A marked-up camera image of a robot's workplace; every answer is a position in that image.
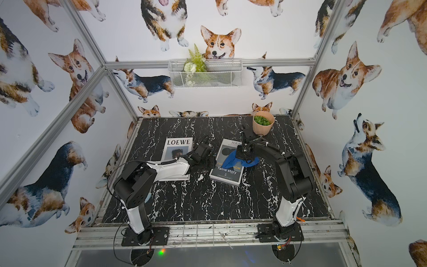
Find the blue microfibre cloth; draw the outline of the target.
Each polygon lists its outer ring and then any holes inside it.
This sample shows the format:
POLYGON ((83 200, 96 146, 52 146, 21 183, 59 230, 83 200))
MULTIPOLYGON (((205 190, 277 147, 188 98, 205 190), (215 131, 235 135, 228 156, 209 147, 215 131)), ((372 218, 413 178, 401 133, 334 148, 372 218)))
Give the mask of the blue microfibre cloth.
POLYGON ((236 150, 232 150, 230 154, 227 156, 227 158, 224 160, 224 163, 222 164, 222 168, 230 169, 237 166, 237 164, 241 164, 241 166, 244 168, 250 168, 250 167, 256 166, 259 163, 259 161, 260 160, 258 157, 254 158, 253 160, 238 159, 236 150))

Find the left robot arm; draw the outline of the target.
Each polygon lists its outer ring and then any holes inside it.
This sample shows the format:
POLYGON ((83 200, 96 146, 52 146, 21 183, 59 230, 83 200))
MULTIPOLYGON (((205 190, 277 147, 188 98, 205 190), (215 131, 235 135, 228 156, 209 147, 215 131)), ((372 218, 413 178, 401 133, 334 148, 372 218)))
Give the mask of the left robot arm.
POLYGON ((137 235, 150 234, 151 223, 146 213, 145 201, 154 183, 172 176, 186 176, 193 171, 210 171, 215 164, 212 147, 205 142, 200 142, 189 153, 169 161, 133 160, 124 164, 112 187, 125 207, 133 232, 137 235))

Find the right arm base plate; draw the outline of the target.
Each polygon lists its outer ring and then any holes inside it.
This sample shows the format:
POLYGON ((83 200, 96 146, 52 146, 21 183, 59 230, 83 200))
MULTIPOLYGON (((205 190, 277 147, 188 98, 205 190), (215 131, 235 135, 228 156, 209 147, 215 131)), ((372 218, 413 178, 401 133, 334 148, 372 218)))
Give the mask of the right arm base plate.
POLYGON ((287 241, 304 241, 304 235, 301 230, 301 225, 294 222, 288 227, 282 227, 278 222, 271 224, 258 224, 258 233, 255 238, 261 243, 273 243, 287 241))

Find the green fern white flower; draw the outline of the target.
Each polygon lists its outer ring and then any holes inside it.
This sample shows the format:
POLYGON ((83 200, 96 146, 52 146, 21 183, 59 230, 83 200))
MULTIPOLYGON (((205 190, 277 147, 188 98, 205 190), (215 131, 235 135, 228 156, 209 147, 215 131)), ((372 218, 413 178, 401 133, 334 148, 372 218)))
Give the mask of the green fern white flower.
POLYGON ((201 86, 208 83, 206 59, 199 48, 194 45, 193 50, 189 49, 190 57, 184 64, 185 84, 188 87, 201 86))

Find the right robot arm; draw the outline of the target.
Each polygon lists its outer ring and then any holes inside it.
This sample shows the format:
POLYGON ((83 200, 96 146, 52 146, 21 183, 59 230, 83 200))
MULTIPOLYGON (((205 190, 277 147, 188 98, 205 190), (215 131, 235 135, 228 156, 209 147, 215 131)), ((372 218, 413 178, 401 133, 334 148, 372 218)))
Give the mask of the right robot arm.
POLYGON ((270 234, 283 240, 298 228, 298 211, 306 196, 314 189, 313 177, 300 164, 300 160, 305 157, 303 154, 286 153, 251 129, 241 130, 240 138, 236 159, 243 165, 254 165, 257 159, 264 159, 274 166, 282 200, 270 234))

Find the aluminium frame rail front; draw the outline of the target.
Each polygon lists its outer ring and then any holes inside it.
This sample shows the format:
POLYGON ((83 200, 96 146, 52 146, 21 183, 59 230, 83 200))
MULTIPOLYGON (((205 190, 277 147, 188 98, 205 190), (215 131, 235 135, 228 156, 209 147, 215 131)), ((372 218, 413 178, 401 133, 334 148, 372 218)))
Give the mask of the aluminium frame rail front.
MULTIPOLYGON (((340 220, 309 220, 287 238, 291 244, 346 242, 350 235, 340 220)), ((99 227, 81 230, 73 250, 238 247, 281 244, 272 225, 261 222, 217 224, 175 224, 154 227, 155 239, 141 245, 123 227, 99 227)))

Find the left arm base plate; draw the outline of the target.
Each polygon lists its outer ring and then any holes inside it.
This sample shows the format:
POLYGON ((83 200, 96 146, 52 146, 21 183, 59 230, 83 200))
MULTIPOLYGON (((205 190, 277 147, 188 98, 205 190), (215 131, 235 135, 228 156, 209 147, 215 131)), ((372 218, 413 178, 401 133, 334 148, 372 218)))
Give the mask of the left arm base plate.
POLYGON ((140 234, 128 227, 124 233, 121 246, 166 246, 170 234, 169 227, 151 227, 140 234))

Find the grey Twins story book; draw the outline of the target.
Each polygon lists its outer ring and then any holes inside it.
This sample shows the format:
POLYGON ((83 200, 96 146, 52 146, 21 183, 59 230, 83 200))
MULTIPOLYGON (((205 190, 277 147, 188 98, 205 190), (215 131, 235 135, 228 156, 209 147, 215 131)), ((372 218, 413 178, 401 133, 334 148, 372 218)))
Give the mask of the grey Twins story book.
POLYGON ((216 157, 216 165, 210 172, 210 179, 239 186, 244 167, 240 160, 236 158, 237 148, 240 141, 223 139, 216 157))

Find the beige pot with green plant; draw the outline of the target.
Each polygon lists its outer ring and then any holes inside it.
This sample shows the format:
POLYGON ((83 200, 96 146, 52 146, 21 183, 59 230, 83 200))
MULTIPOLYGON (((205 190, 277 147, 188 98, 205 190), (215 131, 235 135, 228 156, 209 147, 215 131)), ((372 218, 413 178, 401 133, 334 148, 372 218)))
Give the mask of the beige pot with green plant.
POLYGON ((267 111, 258 111, 253 115, 252 128, 255 134, 266 136, 275 123, 275 117, 267 111))

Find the LOEWE white magazine book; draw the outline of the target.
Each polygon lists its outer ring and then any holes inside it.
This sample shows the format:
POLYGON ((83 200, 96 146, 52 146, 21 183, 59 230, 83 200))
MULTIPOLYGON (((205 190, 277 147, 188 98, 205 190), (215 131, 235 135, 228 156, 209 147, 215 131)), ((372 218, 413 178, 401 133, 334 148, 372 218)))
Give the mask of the LOEWE white magazine book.
MULTIPOLYGON (((192 150, 193 138, 167 138, 163 148, 161 162, 171 161, 182 155, 189 153, 192 150)), ((163 181, 189 181, 189 175, 175 175, 163 181)))

